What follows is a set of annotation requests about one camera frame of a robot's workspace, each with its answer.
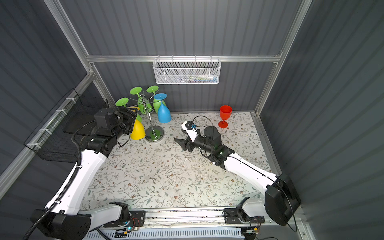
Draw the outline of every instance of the corrugated wall panel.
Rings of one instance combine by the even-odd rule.
[[[314,1],[262,111],[317,239],[382,239],[384,2]]]
[[[155,85],[151,63],[96,63],[112,96],[137,99],[129,94],[136,86],[145,91]],[[234,110],[254,110],[273,63],[222,63],[219,84],[161,84],[170,111],[218,111],[228,104]]]
[[[62,1],[91,55],[278,54],[299,3]]]
[[[44,116],[86,75],[43,0],[0,1],[0,173]],[[22,239],[73,164],[34,157],[0,201],[0,239]],[[38,230],[30,239],[44,239]]]

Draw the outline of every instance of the red goblet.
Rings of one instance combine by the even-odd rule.
[[[220,117],[223,119],[223,121],[220,121],[218,123],[218,126],[221,128],[226,128],[228,127],[228,123],[226,120],[231,116],[232,113],[232,108],[228,105],[223,105],[220,107]]]

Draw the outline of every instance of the black wire basket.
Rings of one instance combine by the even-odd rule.
[[[76,146],[71,141],[71,137],[76,131],[76,126],[82,124],[77,120],[79,119],[78,116],[87,116],[88,119],[93,120],[93,115],[96,112],[108,107],[106,99],[92,96],[76,95],[72,99],[66,99],[66,101],[68,103],[63,109],[54,112],[55,117],[50,119],[48,124],[43,125],[40,123],[40,127],[37,127],[24,142],[26,147],[34,151],[43,160],[76,162]],[[80,143],[92,128],[93,126],[90,126],[87,130],[88,133],[77,134],[76,141]]]

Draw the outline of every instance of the white mesh basket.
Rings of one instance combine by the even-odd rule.
[[[216,61],[153,61],[158,84],[217,84],[221,62]]]

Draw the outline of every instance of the floral pattern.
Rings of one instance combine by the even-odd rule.
[[[81,204],[83,210],[107,205],[112,201],[126,202],[131,208],[209,207],[237,205],[244,197],[259,198],[262,194],[241,177],[215,166],[200,151],[184,152],[174,138],[187,137],[181,124],[199,114],[172,114],[163,127],[165,136],[159,142],[145,139],[129,140],[113,149],[97,171]],[[219,113],[206,113],[215,126]],[[145,129],[149,120],[142,116]],[[263,147],[250,113],[233,113],[228,128],[221,129],[223,143],[247,161],[270,171]],[[195,124],[210,126],[209,120],[198,117]],[[119,142],[125,142],[122,136]]]

